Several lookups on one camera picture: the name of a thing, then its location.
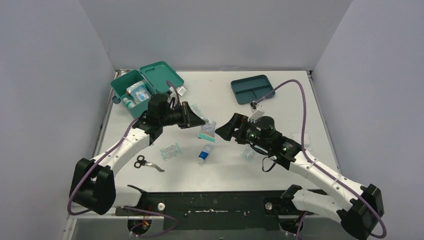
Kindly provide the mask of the clear bag teal edge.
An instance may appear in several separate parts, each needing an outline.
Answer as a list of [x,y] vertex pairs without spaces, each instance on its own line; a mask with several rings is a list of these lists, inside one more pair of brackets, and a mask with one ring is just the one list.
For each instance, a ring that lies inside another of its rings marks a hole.
[[209,142],[214,143],[216,122],[210,118],[204,118],[205,124],[200,127],[197,137]]

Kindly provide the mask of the dark teal divided tray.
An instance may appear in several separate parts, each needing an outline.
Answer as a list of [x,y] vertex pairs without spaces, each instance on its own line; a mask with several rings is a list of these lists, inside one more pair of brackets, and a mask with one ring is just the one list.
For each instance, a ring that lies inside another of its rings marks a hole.
[[233,80],[230,87],[239,105],[257,101],[274,89],[264,74]]

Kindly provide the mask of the blue white bandage roll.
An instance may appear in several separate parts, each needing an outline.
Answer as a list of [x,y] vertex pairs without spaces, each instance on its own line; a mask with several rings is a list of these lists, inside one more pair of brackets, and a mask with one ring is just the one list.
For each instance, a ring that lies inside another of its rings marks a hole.
[[199,164],[204,164],[208,158],[208,156],[211,154],[212,149],[214,148],[213,143],[207,143],[203,149],[200,151],[197,161]]

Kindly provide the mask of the blue cotton swab bag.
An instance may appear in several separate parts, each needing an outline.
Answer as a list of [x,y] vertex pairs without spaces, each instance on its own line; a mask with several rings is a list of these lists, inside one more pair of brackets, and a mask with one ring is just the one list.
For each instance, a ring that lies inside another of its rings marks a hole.
[[142,81],[139,81],[139,82],[136,82],[136,83],[132,84],[131,86],[129,86],[126,89],[126,92],[127,92],[127,94],[131,95],[134,98],[133,92],[141,90],[141,89],[148,91],[147,88],[146,88],[146,85]]

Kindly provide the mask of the small white plastic bottle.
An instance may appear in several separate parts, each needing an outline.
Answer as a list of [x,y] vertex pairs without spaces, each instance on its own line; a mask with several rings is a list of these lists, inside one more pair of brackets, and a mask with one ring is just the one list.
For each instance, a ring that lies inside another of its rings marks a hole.
[[131,109],[136,106],[135,102],[127,97],[123,98],[122,101],[128,109]]

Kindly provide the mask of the white gauze pad pack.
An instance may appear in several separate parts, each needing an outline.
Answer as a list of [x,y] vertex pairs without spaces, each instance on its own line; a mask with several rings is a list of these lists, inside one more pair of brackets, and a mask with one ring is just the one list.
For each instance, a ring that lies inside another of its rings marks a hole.
[[301,132],[295,132],[295,133],[292,133],[292,137],[299,144],[302,143],[302,137],[303,137],[304,148],[310,152],[313,151],[313,146],[312,146],[309,134],[307,132],[303,135]]

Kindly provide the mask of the blue packet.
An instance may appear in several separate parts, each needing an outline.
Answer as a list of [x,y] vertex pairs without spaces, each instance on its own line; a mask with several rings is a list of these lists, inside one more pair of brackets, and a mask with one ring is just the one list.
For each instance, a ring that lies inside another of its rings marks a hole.
[[133,92],[134,100],[139,104],[151,98],[151,95],[145,89],[140,89]]

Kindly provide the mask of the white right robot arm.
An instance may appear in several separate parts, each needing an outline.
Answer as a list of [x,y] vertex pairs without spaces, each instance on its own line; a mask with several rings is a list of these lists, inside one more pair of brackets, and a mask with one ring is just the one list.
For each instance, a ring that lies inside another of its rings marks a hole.
[[246,115],[235,113],[215,134],[225,141],[235,139],[238,144],[249,145],[325,192],[319,194],[291,185],[281,196],[281,206],[287,214],[304,211],[321,215],[340,223],[357,240],[368,239],[384,215],[383,197],[377,186],[364,186],[321,163],[300,143],[277,131],[270,116],[252,122]]

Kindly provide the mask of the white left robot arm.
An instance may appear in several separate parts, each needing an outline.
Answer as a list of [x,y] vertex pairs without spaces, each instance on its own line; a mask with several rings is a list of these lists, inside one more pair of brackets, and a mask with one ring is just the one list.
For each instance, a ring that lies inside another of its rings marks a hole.
[[111,208],[128,207],[137,216],[145,214],[149,202],[142,198],[142,191],[130,186],[116,187],[116,175],[140,151],[151,146],[164,127],[177,125],[187,129],[205,123],[188,102],[172,108],[165,94],[153,95],[147,110],[129,124],[118,142],[102,154],[77,162],[67,212],[72,216],[90,211],[104,215]]

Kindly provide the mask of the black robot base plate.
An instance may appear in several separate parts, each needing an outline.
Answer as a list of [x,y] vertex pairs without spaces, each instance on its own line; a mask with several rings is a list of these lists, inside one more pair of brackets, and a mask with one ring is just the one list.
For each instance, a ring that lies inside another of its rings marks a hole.
[[246,230],[280,228],[292,233],[299,225],[303,211],[281,199],[282,190],[149,192],[133,210],[116,209],[118,216],[140,217],[151,223],[153,216],[139,209],[171,216],[161,217],[166,230]]

